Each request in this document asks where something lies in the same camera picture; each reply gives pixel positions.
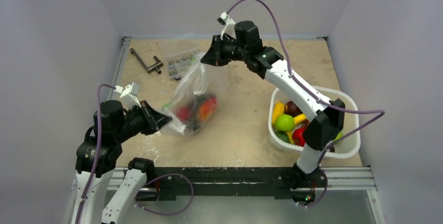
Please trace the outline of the orange fake fruit in bag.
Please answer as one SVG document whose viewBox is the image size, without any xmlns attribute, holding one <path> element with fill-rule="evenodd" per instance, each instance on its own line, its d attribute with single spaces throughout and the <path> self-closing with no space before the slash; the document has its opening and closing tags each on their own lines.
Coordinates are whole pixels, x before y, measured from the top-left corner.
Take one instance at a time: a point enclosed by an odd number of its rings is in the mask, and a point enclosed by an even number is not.
<svg viewBox="0 0 443 224">
<path fill-rule="evenodd" d="M 205 99 L 197 111 L 197 119 L 200 122 L 207 121 L 217 109 L 218 102 L 215 96 Z"/>
</svg>

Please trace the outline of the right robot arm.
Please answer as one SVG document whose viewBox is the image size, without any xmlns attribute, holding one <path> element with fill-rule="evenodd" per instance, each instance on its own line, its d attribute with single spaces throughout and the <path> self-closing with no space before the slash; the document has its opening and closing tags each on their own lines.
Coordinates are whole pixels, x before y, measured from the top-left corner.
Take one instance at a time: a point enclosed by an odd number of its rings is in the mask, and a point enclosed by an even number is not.
<svg viewBox="0 0 443 224">
<path fill-rule="evenodd" d="M 264 46 L 258 27 L 252 21 L 234 22 L 218 18 L 222 33 L 214 35 L 211 46 L 201 63 L 225 66 L 242 61 L 262 79 L 283 91 L 305 114 L 310 122 L 303 133 L 305 146 L 296 162 L 294 181 L 301 186 L 314 178 L 326 145 L 343 129 L 345 104 L 316 91 L 289 65 L 273 47 Z"/>
</svg>

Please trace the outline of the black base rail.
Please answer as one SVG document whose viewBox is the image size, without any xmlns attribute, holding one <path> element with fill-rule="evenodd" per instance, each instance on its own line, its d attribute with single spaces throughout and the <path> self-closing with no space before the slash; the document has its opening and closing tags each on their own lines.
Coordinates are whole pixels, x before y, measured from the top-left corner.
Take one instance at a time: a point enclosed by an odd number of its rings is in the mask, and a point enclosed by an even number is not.
<svg viewBox="0 0 443 224">
<path fill-rule="evenodd" d="M 327 186 L 324 173 L 296 175 L 293 167 L 157 167 L 158 182 L 143 186 L 139 201 L 178 196 L 272 197 L 313 202 Z"/>
</svg>

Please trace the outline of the white plastic basket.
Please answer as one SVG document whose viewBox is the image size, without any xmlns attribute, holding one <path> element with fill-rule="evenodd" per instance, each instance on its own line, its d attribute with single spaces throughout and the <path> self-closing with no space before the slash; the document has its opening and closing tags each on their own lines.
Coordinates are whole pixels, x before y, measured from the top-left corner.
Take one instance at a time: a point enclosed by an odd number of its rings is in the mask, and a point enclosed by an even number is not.
<svg viewBox="0 0 443 224">
<path fill-rule="evenodd" d="M 314 86 L 314 88 L 320 93 L 326 95 L 332 100 L 340 99 L 345 103 L 347 109 L 358 110 L 354 100 L 347 94 L 330 88 L 324 88 L 320 86 Z M 269 141 L 278 150 L 288 152 L 291 154 L 301 154 L 303 148 L 301 146 L 286 143 L 280 140 L 274 132 L 274 127 L 272 125 L 273 109 L 278 102 L 288 102 L 288 97 L 280 91 L 278 88 L 274 89 L 269 107 L 269 116 L 267 120 L 267 127 L 269 130 Z M 342 129 L 342 134 L 347 134 L 350 131 L 359 127 L 359 116 L 356 114 L 345 114 L 344 116 L 344 126 Z M 352 135 L 346 137 L 339 143 L 334 145 L 335 152 L 327 152 L 324 156 L 325 159 L 347 159 L 356 154 L 358 154 L 361 145 L 360 132 L 355 132 Z"/>
</svg>

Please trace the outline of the clear plastic bag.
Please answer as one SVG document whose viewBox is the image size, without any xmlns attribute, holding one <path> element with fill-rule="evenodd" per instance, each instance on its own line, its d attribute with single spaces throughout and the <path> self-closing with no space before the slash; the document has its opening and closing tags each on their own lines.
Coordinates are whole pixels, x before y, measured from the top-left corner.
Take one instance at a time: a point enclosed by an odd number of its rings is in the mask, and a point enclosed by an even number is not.
<svg viewBox="0 0 443 224">
<path fill-rule="evenodd" d="M 183 78 L 181 78 L 170 101 L 162 107 L 162 114 L 172 117 L 172 121 L 160 131 L 162 134 L 172 136 L 191 136 L 197 134 L 189 134 L 186 130 L 186 124 L 191 118 L 197 118 L 197 111 L 203 101 L 210 96 L 215 96 L 218 102 L 218 109 L 219 105 L 225 100 L 227 93 L 226 69 L 202 64 L 200 59 L 204 54 L 205 52 L 200 52 L 194 57 L 192 65 Z M 176 117 L 176 110 L 180 107 L 189 107 L 191 109 L 190 118 L 186 122 L 181 122 Z M 202 122 L 204 124 L 202 128 L 210 118 Z"/>
</svg>

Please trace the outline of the dark red fake fruit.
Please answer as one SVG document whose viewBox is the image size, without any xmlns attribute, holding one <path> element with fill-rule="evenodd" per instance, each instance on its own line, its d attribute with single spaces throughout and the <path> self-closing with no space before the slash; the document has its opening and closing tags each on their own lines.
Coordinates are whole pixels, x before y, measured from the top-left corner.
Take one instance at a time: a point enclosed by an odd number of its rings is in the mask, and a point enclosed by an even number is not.
<svg viewBox="0 0 443 224">
<path fill-rule="evenodd" d="M 302 111 L 293 101 L 288 101 L 285 104 L 284 113 L 292 117 L 296 117 L 302 114 Z"/>
</svg>

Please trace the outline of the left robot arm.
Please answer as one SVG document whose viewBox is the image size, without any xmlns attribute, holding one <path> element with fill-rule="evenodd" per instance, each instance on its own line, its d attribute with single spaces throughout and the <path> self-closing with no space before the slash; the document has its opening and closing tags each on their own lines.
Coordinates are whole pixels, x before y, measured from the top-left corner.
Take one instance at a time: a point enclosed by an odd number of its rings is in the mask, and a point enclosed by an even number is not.
<svg viewBox="0 0 443 224">
<path fill-rule="evenodd" d="M 172 117 L 153 109 L 146 101 L 126 110 L 118 100 L 99 104 L 94 125 L 76 150 L 77 195 L 72 223 L 101 223 L 106 191 L 122 153 L 122 143 L 137 134 L 152 135 Z"/>
</svg>

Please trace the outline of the dark fake grapes in bag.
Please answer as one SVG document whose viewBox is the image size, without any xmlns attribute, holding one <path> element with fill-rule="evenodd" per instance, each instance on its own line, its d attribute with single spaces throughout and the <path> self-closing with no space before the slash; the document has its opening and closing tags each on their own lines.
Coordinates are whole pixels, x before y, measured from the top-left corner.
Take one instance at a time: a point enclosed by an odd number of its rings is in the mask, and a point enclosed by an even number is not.
<svg viewBox="0 0 443 224">
<path fill-rule="evenodd" d="M 197 133 L 204 124 L 198 118 L 191 118 L 186 124 L 186 130 L 189 134 Z"/>
</svg>

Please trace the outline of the clear plastic screw box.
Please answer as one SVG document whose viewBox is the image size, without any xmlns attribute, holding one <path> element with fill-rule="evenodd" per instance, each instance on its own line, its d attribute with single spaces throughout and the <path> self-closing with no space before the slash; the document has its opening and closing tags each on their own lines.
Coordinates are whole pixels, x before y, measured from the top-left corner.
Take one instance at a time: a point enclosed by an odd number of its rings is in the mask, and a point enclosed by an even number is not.
<svg viewBox="0 0 443 224">
<path fill-rule="evenodd" d="M 180 80 L 201 51 L 198 41 L 191 38 L 170 39 L 160 42 L 158 46 L 170 80 Z"/>
</svg>

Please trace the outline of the light green fake apple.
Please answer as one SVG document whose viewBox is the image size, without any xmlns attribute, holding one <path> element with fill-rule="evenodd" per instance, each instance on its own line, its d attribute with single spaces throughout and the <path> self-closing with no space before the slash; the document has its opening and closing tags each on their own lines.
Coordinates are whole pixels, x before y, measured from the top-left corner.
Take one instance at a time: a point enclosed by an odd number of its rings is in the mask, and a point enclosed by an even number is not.
<svg viewBox="0 0 443 224">
<path fill-rule="evenodd" d="M 278 131 L 291 132 L 295 128 L 295 121 L 291 115 L 281 114 L 275 120 L 274 127 Z"/>
</svg>

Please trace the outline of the yellow fake banana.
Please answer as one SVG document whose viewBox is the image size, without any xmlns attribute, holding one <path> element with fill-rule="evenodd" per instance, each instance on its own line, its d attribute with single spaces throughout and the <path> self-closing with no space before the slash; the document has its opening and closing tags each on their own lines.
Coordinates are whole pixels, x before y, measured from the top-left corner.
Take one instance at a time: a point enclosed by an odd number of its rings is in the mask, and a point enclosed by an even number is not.
<svg viewBox="0 0 443 224">
<path fill-rule="evenodd" d="M 278 102 L 274 105 L 273 111 L 272 111 L 272 121 L 271 123 L 274 125 L 277 118 L 284 114 L 285 111 L 285 104 Z"/>
</svg>

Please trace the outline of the red apple in basket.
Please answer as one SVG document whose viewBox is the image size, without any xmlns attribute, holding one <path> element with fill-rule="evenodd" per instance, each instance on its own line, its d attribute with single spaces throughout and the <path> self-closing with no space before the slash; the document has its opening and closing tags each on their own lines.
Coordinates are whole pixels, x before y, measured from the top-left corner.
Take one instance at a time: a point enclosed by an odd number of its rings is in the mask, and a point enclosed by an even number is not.
<svg viewBox="0 0 443 224">
<path fill-rule="evenodd" d="M 303 147 L 305 145 L 305 139 L 303 137 L 303 133 L 306 130 L 306 127 L 300 127 L 294 130 L 292 134 L 292 139 L 295 145 Z"/>
</svg>

